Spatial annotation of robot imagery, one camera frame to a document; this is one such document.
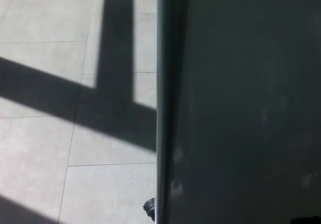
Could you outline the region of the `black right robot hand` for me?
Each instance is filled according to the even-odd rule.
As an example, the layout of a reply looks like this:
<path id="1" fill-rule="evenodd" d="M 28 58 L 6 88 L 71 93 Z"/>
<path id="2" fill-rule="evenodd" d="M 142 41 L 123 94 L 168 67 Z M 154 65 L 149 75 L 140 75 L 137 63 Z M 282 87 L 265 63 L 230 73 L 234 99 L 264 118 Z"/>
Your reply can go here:
<path id="1" fill-rule="evenodd" d="M 290 220 L 290 224 L 321 224 L 320 216 L 296 217 Z"/>

